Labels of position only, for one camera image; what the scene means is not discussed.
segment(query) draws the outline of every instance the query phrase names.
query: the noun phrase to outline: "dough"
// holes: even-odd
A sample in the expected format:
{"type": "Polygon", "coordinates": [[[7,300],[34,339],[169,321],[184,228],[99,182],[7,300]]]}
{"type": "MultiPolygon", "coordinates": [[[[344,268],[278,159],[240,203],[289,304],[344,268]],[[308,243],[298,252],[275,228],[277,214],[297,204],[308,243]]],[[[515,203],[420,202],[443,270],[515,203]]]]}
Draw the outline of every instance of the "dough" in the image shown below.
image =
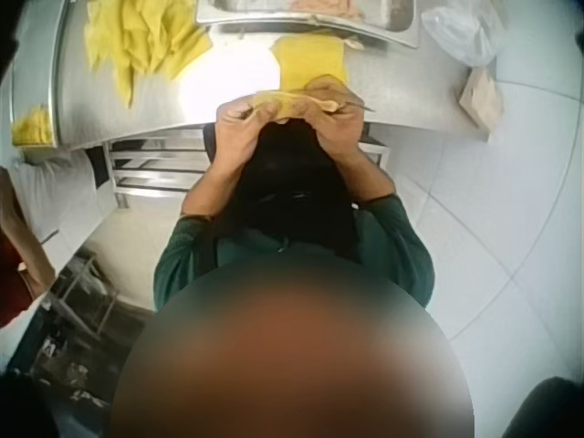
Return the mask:
{"type": "Polygon", "coordinates": [[[311,98],[310,96],[303,96],[297,93],[286,93],[284,91],[260,91],[254,96],[254,108],[259,107],[268,102],[278,102],[281,107],[280,111],[277,113],[275,120],[286,120],[295,119],[297,113],[294,109],[294,102],[299,99],[310,99],[317,103],[323,111],[335,112],[339,109],[339,104],[335,101],[328,100],[318,100],[311,98]]]}
{"type": "Polygon", "coordinates": [[[114,83],[126,108],[139,75],[163,69],[176,78],[212,47],[204,27],[193,23],[193,0],[93,0],[85,46],[91,69],[113,63],[114,83]]]}
{"type": "Polygon", "coordinates": [[[280,65],[280,89],[303,89],[313,79],[331,75],[347,83],[343,65],[345,45],[336,36],[301,34],[283,36],[272,47],[280,65]]]}
{"type": "Polygon", "coordinates": [[[356,0],[294,0],[290,9],[295,12],[340,16],[354,21],[361,20],[356,0]]]}
{"type": "Polygon", "coordinates": [[[15,146],[45,146],[53,144],[48,110],[45,107],[34,107],[22,120],[11,127],[12,144],[15,146]]]}

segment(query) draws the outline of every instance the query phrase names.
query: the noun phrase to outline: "person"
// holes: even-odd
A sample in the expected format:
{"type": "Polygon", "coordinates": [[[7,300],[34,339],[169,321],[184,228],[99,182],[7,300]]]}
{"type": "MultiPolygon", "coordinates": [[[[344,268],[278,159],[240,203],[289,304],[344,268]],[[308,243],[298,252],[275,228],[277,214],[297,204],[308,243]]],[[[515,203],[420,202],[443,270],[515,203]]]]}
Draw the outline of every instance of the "person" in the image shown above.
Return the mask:
{"type": "Polygon", "coordinates": [[[55,281],[55,269],[26,225],[8,171],[0,168],[0,328],[26,310],[55,281]],[[19,270],[21,264],[26,269],[19,270]]]}
{"type": "Polygon", "coordinates": [[[217,267],[282,251],[349,260],[428,304],[432,259],[392,179],[359,148],[362,100],[330,76],[302,94],[340,110],[300,98],[295,117],[277,124],[276,103],[252,109],[242,98],[205,127],[212,165],[184,199],[156,267],[157,308],[217,267]]]}
{"type": "Polygon", "coordinates": [[[0,167],[0,328],[56,279],[43,244],[76,203],[94,199],[109,178],[100,147],[60,153],[37,165],[0,167]]]}
{"type": "Polygon", "coordinates": [[[303,93],[341,110],[301,97],[278,124],[277,104],[242,98],[205,127],[212,165],[156,268],[112,438],[474,436],[423,308],[432,259],[359,149],[362,101],[333,78],[303,93]]]}

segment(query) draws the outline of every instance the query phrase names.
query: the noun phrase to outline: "yellow pasta sheet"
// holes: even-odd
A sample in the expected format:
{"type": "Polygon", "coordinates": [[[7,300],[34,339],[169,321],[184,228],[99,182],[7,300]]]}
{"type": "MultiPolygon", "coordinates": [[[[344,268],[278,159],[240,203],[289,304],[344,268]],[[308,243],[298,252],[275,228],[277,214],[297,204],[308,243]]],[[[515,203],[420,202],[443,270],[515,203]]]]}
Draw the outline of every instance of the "yellow pasta sheet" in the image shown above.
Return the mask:
{"type": "Polygon", "coordinates": [[[212,47],[204,27],[194,24],[195,0],[93,0],[85,26],[88,63],[110,59],[124,105],[132,102],[140,75],[163,70],[176,78],[212,47]]]}
{"type": "Polygon", "coordinates": [[[331,75],[343,83],[348,77],[344,67],[345,46],[331,35],[301,34],[277,40],[272,52],[280,65],[280,89],[303,89],[313,79],[331,75]]]}

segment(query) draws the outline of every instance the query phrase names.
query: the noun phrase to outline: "floor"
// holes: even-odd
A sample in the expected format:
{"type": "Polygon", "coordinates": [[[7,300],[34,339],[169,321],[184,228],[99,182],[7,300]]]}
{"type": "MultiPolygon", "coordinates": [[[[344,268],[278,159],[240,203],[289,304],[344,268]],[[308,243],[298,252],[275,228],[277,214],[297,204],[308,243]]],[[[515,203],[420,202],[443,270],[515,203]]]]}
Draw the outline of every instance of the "floor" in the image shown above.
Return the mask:
{"type": "MultiPolygon", "coordinates": [[[[569,0],[503,6],[506,114],[487,144],[372,131],[391,146],[388,170],[433,256],[428,311],[462,364],[485,438],[501,436],[542,380],[583,376],[581,15],[569,0]]],[[[179,208],[131,198],[89,241],[134,305],[152,308],[153,268],[179,208]]]]}

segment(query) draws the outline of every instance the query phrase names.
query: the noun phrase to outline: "metal rack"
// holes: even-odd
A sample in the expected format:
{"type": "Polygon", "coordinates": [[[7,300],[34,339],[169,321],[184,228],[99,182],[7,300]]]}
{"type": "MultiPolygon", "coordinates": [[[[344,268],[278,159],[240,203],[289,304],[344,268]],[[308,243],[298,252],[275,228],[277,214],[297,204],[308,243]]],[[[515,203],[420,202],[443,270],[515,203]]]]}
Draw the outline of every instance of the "metal rack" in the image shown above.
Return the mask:
{"type": "MultiPolygon", "coordinates": [[[[366,126],[361,149],[387,169],[390,148],[367,132],[366,126]]],[[[201,128],[151,132],[105,143],[104,148],[118,194],[183,198],[211,165],[201,128]]]]}

